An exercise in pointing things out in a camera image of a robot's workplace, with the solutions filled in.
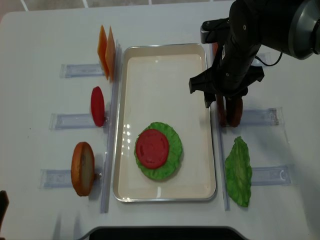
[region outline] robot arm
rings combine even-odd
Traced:
[[[207,108],[216,96],[226,97],[227,119],[229,110],[228,122],[232,122],[239,109],[228,105],[240,106],[242,113],[241,97],[250,84],[264,77],[262,67],[251,66],[260,46],[306,59],[320,53],[319,24],[319,0],[236,0],[229,18],[201,26],[201,42],[217,43],[218,49],[212,67],[190,79],[190,93],[203,91]],[[239,123],[240,119],[230,125]]]

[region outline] metal tray rim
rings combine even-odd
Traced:
[[[116,163],[116,151],[117,151],[117,141],[118,141],[118,126],[119,126],[119,117],[120,117],[120,101],[121,101],[121,89],[122,89],[122,84],[123,84],[123,62],[126,56],[126,52],[130,49],[138,49],[138,48],[154,48],[154,47],[168,47],[168,46],[181,46],[181,45],[198,45],[204,50],[204,63],[205,63],[205,68],[208,68],[208,61],[207,61],[207,53],[204,47],[199,44],[199,43],[183,43],[183,44],[165,44],[165,45],[145,45],[145,46],[130,46],[128,47],[122,54],[122,63],[121,63],[121,82],[120,86],[118,89],[118,101],[117,101],[117,114],[116,114],[116,130],[115,130],[115,138],[114,138],[114,149],[113,149],[113,159],[112,159],[112,181],[111,181],[111,187],[112,187],[112,193],[115,199],[117,199],[119,202],[122,203],[141,203],[141,202],[203,202],[203,201],[209,201],[211,200],[215,195],[216,195],[216,190],[217,190],[217,175],[216,175],[216,161],[215,161],[215,149],[214,149],[214,139],[212,135],[212,111],[211,107],[209,107],[209,118],[210,118],[210,131],[211,131],[211,144],[212,144],[212,159],[213,159],[213,165],[214,165],[214,178],[215,178],[215,186],[214,190],[211,196],[207,198],[145,198],[145,199],[140,199],[140,198],[130,198],[130,199],[121,199],[116,196],[115,194],[115,189],[114,189],[114,174],[115,174],[115,163]]]

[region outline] cable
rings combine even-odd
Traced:
[[[209,36],[213,33],[213,31],[216,31],[216,28],[219,27],[221,24],[224,24],[229,20],[229,17],[221,19],[221,22],[219,22],[217,25],[214,26],[214,28],[207,34],[205,37],[205,42],[207,43]]]
[[[263,61],[261,60],[261,58],[258,57],[258,56],[255,56],[254,58],[257,59],[259,62],[261,62],[263,65],[265,65],[265,66],[267,66],[267,67],[273,67],[274,65],[276,65],[277,63],[280,62],[281,57],[282,57],[282,52],[280,53],[280,56],[279,56],[278,60],[277,60],[274,64],[266,64],[266,63],[263,62]]]

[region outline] black object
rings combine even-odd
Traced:
[[[190,93],[205,92],[207,108],[215,95],[245,96],[264,77],[262,67],[251,66],[261,45],[306,59],[320,53],[319,24],[318,0],[236,0],[229,18],[201,26],[201,42],[218,49],[212,67],[190,78]]]
[[[229,228],[212,227],[119,227],[102,228],[90,235],[90,240],[244,240]]]
[[[4,220],[8,205],[9,205],[9,199],[6,191],[0,191],[0,230],[1,230],[1,225]]]
[[[262,63],[263,65],[265,65],[265,66],[267,66],[267,67],[273,67],[273,66],[277,65],[277,64],[280,62],[280,60],[281,60],[281,58],[282,58],[282,54],[283,54],[283,53],[280,52],[280,56],[278,57],[278,60],[275,61],[275,63],[273,63],[273,64],[267,64],[267,63],[265,63],[265,62],[262,61],[261,58],[258,57],[258,56],[255,56],[254,58],[257,59],[260,63]]]

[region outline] bread slice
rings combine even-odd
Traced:
[[[109,78],[109,69],[106,61],[107,46],[108,46],[107,35],[105,32],[104,26],[101,25],[97,52],[98,52],[99,59],[100,59],[106,79]]]
[[[73,151],[71,182],[79,196],[88,196],[95,178],[95,157],[87,142],[79,142]]]

